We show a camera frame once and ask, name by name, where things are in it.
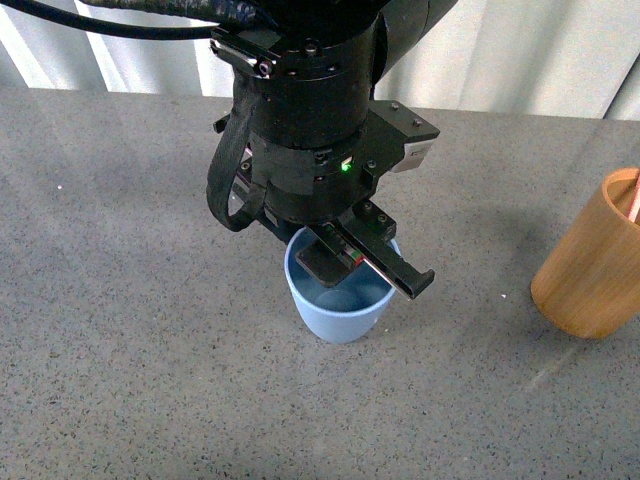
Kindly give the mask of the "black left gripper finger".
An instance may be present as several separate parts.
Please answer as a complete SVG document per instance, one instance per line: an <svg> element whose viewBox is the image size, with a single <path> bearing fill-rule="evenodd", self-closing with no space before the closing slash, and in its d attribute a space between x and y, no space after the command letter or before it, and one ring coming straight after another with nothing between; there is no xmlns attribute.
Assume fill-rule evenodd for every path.
<svg viewBox="0 0 640 480"><path fill-rule="evenodd" d="M337 230L381 277L409 300L433 283L432 269L420 273L391 246L396 222L371 200L361 201L340 215Z"/></svg>
<svg viewBox="0 0 640 480"><path fill-rule="evenodd" d="M359 265L360 251L333 224L307 227L311 243L295 254L297 263L319 284L333 288Z"/></svg>

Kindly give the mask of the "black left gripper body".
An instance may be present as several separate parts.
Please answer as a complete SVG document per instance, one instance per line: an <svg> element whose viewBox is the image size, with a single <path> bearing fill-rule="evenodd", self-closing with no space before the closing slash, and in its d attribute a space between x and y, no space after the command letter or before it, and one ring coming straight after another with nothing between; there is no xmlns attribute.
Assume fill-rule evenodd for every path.
<svg viewBox="0 0 640 480"><path fill-rule="evenodd" d="M256 132L255 112L231 113L209 167L209 209L238 232L260 221L287 225L338 223L370 199L380 178L418 167L437 127L394 101L373 100L364 122L322 146L284 145Z"/></svg>

